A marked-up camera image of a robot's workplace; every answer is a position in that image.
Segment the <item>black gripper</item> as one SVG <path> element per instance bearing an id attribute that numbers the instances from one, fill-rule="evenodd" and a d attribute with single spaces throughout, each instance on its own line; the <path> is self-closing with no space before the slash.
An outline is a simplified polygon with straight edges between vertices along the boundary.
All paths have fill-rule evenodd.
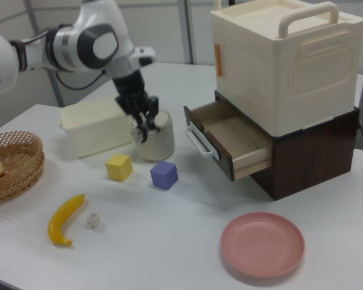
<path id="1" fill-rule="evenodd" d="M 136 139 L 140 143 L 145 143 L 149 129 L 157 132 L 160 130 L 155 124 L 155 118 L 159 112 L 158 97 L 148 97 L 140 71 L 134 71 L 126 77 L 114 78 L 113 83 L 119 93 L 116 102 L 127 115 L 133 116 L 132 121 L 136 124 Z"/>

